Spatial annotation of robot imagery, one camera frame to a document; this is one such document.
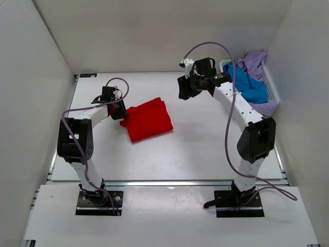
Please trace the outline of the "red t shirt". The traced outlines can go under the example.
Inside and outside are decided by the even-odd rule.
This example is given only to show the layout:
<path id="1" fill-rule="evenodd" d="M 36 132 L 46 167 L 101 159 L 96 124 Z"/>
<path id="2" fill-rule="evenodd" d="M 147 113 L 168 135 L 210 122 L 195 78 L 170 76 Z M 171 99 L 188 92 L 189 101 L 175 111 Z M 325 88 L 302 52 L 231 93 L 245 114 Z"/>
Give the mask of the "red t shirt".
<path id="1" fill-rule="evenodd" d="M 165 102 L 157 97 L 137 107 L 130 107 L 120 125 L 135 143 L 173 130 Z"/>

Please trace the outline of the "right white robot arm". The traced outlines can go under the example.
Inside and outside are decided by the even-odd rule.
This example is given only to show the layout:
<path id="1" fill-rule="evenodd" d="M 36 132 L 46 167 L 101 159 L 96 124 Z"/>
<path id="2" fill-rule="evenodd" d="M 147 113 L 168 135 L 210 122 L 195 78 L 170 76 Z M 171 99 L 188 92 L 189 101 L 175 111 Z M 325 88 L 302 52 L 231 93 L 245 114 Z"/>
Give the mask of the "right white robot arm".
<path id="1" fill-rule="evenodd" d="M 177 79 L 178 97 L 188 100 L 207 91 L 238 124 L 242 134 L 236 148 L 241 162 L 231 186 L 230 199 L 234 205 L 242 206 L 255 188 L 261 164 L 274 148 L 276 122 L 254 110 L 233 85 L 233 77 L 218 73 L 213 63 L 211 58 L 197 61 L 182 59 L 179 65 L 184 68 L 185 74 Z"/>

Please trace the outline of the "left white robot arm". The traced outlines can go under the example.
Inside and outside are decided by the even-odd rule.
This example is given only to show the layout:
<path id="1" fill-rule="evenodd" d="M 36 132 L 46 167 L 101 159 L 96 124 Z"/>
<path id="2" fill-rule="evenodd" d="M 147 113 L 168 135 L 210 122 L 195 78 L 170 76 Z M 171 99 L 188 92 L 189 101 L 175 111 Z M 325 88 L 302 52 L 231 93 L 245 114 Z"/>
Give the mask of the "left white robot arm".
<path id="1" fill-rule="evenodd" d="M 107 191 L 92 160 L 93 128 L 108 117 L 113 120 L 126 117 L 123 98 L 116 86 L 104 86 L 90 106 L 67 110 L 60 120 L 57 154 L 74 168 L 81 181 L 80 189 L 97 205 L 106 202 Z"/>

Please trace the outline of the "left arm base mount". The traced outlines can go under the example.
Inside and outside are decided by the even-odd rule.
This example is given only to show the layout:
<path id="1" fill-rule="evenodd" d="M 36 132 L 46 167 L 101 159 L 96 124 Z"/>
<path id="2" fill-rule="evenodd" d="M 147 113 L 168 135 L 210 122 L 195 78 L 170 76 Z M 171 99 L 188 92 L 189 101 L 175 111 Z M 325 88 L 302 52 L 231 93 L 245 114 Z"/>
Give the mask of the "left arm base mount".
<path id="1" fill-rule="evenodd" d="M 124 191 L 108 190 L 113 203 L 107 194 L 98 191 L 87 191 L 79 184 L 75 214 L 78 216 L 121 216 Z"/>

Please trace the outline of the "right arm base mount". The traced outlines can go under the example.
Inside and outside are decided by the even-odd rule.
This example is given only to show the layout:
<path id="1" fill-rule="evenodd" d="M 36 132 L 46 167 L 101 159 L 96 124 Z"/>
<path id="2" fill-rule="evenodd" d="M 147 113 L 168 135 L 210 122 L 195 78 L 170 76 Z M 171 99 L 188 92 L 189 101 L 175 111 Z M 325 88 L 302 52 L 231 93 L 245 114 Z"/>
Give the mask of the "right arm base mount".
<path id="1" fill-rule="evenodd" d="M 217 218 L 262 218 L 265 217 L 262 201 L 256 186 L 239 191 L 234 182 L 229 189 L 214 191 L 214 199 L 205 202 L 203 209 L 215 207 Z"/>

